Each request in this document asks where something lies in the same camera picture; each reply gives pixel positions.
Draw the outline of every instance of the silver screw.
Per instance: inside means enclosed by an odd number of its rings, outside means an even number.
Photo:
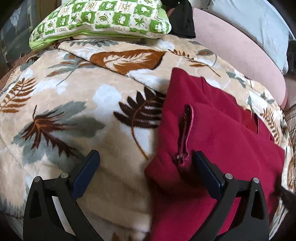
[[[229,180],[231,180],[233,178],[233,175],[231,175],[230,173],[226,173],[225,177]]]
[[[37,182],[39,182],[39,181],[40,181],[40,177],[35,177],[35,178],[34,178],[34,182],[37,183]]]
[[[253,178],[253,181],[254,181],[255,183],[259,183],[259,182],[260,182],[259,179],[256,178],[256,177]]]
[[[61,174],[61,178],[67,178],[69,176],[69,174],[67,172],[63,172]]]

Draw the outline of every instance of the green and white pillow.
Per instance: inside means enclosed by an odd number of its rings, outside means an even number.
[[[71,0],[48,15],[32,32],[39,50],[78,34],[161,38],[171,25],[160,0]]]

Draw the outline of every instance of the light blue fabric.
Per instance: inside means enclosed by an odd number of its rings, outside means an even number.
[[[236,27],[273,60],[283,74],[288,71],[290,30],[266,0],[211,0],[207,12]]]

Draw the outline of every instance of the leaf-patterned blanket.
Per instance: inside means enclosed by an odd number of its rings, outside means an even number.
[[[54,47],[18,69],[0,96],[0,209],[10,217],[22,219],[35,176],[56,178],[96,149],[101,166],[78,204],[106,241],[145,239],[151,212],[143,171],[155,153],[173,67],[204,76],[261,118],[286,153],[282,186],[294,191],[292,144],[280,107],[261,84],[199,43],[167,35]],[[280,201],[271,235],[285,213]]]

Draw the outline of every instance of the red fabric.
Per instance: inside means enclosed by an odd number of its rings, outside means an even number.
[[[186,145],[189,155],[182,162],[177,155],[186,105],[193,114]],[[151,241],[188,241],[213,209],[216,201],[192,166],[192,152],[198,150],[236,179],[259,178],[273,217],[278,205],[273,192],[281,178],[284,150],[274,144],[264,123],[251,118],[234,97],[204,78],[173,69],[158,132],[157,155],[145,169],[154,183]],[[236,199],[220,233],[230,227],[238,203]]]

